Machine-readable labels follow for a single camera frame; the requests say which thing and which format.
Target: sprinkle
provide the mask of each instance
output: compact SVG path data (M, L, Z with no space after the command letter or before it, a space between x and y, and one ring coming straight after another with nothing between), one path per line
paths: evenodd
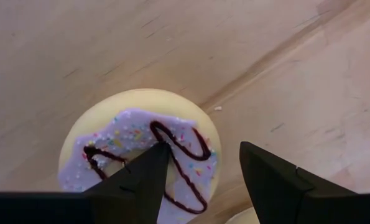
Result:
M203 169L201 169L201 168L195 168L195 171L201 174L203 172Z
M135 137L135 140L139 140L140 138L142 137L142 134L138 134L136 137Z
M121 144L120 141L118 141L117 139L113 140L114 141L114 144L118 147L122 147L123 145Z

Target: purple frosting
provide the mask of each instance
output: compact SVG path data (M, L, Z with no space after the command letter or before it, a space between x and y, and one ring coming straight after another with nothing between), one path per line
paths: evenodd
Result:
M132 150L146 150L150 148L157 142L149 127L152 121L159 121L168 127L172 134L177 137L178 142L186 146L192 154L202 155L200 143L192 129L196 125L194 121L140 109L124 110L115 116L112 122L103 130L76 138L72 155L58 174L61 187L68 192L83 192L101 182L100 177L90 168L86 160L83 152L84 146L92 144L116 156L123 156ZM171 144L173 154L179 161L183 172L196 185L203 198L209 201L211 180L214 178L216 163L218 162L216 153L210 148L212 153L207 161L195 161L185 155L169 138L166 138L166 135L162 135ZM93 158L98 161L98 166L102 170L111 162L115 162L100 155L96 155ZM175 182L166 186L167 193L186 207L201 210L203 208L202 204L197 200L176 168L174 173ZM163 198L157 223L184 224L195 217L196 215L178 208L166 198Z

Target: dark red drizzle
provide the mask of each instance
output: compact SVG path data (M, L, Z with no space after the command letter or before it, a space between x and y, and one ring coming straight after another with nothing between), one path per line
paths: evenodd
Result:
M154 134L154 136L158 140L158 142L164 142L164 139L161 136L161 134L159 133L159 130L162 131L162 132L164 132L168 136L168 138L170 138L171 141L180 150L182 150L188 157L190 157L190 158L192 158L192 159L194 159L196 161L206 161L211 156L211 152L208 149L208 146L207 146L206 142L204 141L204 139L201 136L201 134L195 128L193 128L193 132L195 133L195 135L196 135L196 137L198 139L198 142L200 143L201 149L203 151L203 154L201 156L192 154L192 152L190 152L185 146L181 145L177 141L177 138L172 134L172 132L167 127L165 127L162 123L160 123L158 121L151 122L150 123L150 130L152 131L152 133ZM102 155L102 156L106 156L107 158L110 158L110 159L115 160L115 161L125 162L125 159L123 159L122 157L115 156L114 154L112 154L110 152L102 151L101 149L97 149L94 146L85 146L84 147L84 152L86 154L86 158L87 158L88 162L91 164L91 168L93 170L95 170L95 172L100 176L100 178L102 180L107 179L108 177L98 167L98 163L94 159L92 159L92 157L94 155L99 154L99 155ZM196 214L196 215L205 212L205 210L207 209L207 206L208 206L206 200L203 198L203 196L201 195L201 193L197 190L195 184L192 181L190 181L189 176L186 175L183 172L182 167L180 166L178 160L175 158L175 155L173 154L172 150L171 150L170 154L171 154L173 163L175 164L176 168L178 169L178 172L179 172L180 176L185 180L186 184L190 187L190 189L192 190L192 192L195 194L197 200L203 205L203 208L201 210L195 210L195 209L192 209L192 208L188 208L188 207L184 206L184 204L182 204L182 203L174 200L167 192L164 192L164 197L169 202L173 203L178 208L181 208L182 210L184 210L186 212L189 212L189 213L192 213L192 214Z
M86 154L86 160L90 163L91 168L95 170L95 172L99 175L100 179L102 180L107 179L108 176L98 167L98 162L93 159L93 156L102 155L114 161L123 162L123 163L126 162L124 158L116 156L110 152L102 151L101 149L97 149L94 146L85 146L84 152Z

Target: wood grain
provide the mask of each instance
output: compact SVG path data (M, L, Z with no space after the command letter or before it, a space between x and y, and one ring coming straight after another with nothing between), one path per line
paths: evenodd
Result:
M77 117L145 87L220 132L222 181L192 223L251 205L240 141L370 192L370 0L0 1L0 190L58 190Z

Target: black robotic claw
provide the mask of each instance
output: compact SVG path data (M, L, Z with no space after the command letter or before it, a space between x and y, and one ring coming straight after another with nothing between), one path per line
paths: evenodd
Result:
M0 223L156 224L169 152L157 143L83 193L0 193Z
M261 224L370 223L370 194L356 194L249 142L244 180Z

